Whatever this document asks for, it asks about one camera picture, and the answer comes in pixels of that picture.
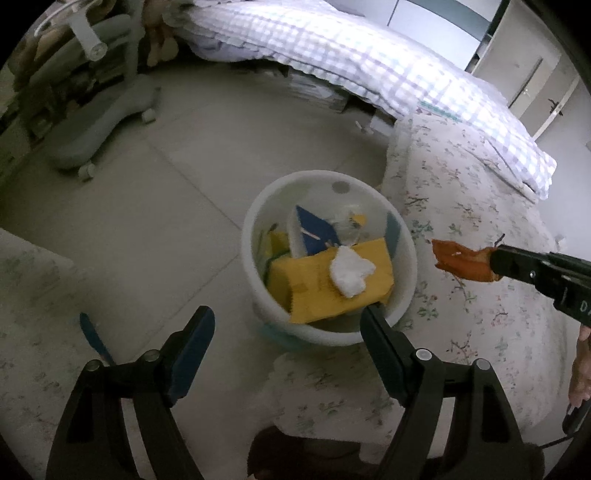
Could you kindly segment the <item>person right hand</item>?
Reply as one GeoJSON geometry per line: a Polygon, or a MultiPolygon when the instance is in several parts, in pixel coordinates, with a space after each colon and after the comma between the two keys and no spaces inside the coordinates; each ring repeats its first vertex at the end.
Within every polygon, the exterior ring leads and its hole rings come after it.
{"type": "Polygon", "coordinates": [[[572,365],[569,385],[569,402],[573,407],[580,407],[590,399],[591,393],[591,352],[590,328],[581,326],[576,347],[576,357],[572,365]]]}

